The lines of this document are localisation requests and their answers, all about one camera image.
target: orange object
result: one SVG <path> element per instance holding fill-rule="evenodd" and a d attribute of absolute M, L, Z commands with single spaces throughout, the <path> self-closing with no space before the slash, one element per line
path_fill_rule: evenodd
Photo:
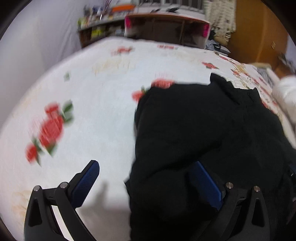
<path fill-rule="evenodd" d="M 112 13 L 122 12 L 122 11 L 132 11 L 134 8 L 135 8 L 135 5 L 133 5 L 133 4 L 118 5 L 118 6 L 114 6 L 112 8 Z"/>

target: silver pin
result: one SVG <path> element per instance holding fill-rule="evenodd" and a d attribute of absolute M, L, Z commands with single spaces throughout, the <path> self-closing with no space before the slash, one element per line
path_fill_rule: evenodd
<path fill-rule="evenodd" d="M 260 191 L 260 187 L 258 187 L 258 186 L 254 186 L 254 191 L 255 191 L 255 192 L 259 192 L 259 191 Z"/>
<path fill-rule="evenodd" d="M 60 188 L 66 188 L 68 186 L 68 183 L 62 182 L 59 186 L 60 186 Z"/>
<path fill-rule="evenodd" d="M 35 191 L 35 192 L 37 192 L 38 190 L 40 189 L 40 186 L 35 186 L 34 188 L 33 188 L 33 190 Z"/>
<path fill-rule="evenodd" d="M 226 186 L 228 189 L 231 189 L 231 188 L 233 188 L 233 183 L 231 183 L 231 182 L 227 182 L 227 183 L 225 184 L 225 186 Z"/>

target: blue gripper pad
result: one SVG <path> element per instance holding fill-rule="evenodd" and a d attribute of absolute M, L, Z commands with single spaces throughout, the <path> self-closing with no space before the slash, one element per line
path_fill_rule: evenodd
<path fill-rule="evenodd" d="M 193 164 L 189 178 L 201 199 L 219 211 L 223 204 L 222 193 L 199 161 Z"/>
<path fill-rule="evenodd" d="M 74 209 L 82 206 L 99 173 L 99 163 L 91 160 L 83 171 L 77 173 L 69 182 L 68 196 Z"/>

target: bed sheet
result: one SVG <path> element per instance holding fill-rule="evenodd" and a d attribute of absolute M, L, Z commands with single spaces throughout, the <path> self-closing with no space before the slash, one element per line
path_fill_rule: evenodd
<path fill-rule="evenodd" d="M 296 147 L 288 119 L 253 66 L 209 50 L 106 38 L 50 69 L 2 128 L 0 216 L 12 235 L 23 239 L 26 207 L 35 185 L 57 187 L 94 159 L 100 163 L 100 175 L 76 211 L 97 240 L 128 240 L 124 181 L 135 157 L 135 93 L 154 80 L 207 85 L 212 72 L 236 88 L 257 88 Z M 49 146 L 52 140 L 55 145 Z M 63 234 L 72 240 L 54 211 Z"/>

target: black cloth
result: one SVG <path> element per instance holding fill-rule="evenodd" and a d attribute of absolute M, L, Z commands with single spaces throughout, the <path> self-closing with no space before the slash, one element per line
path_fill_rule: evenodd
<path fill-rule="evenodd" d="M 292 205 L 286 172 L 296 151 L 257 89 L 236 89 L 215 74 L 210 81 L 151 87 L 139 101 L 136 159 L 126 182 L 132 241 L 189 240 L 216 214 L 189 182 L 197 160 L 224 183 L 261 188 L 272 240 L 285 226 Z"/>

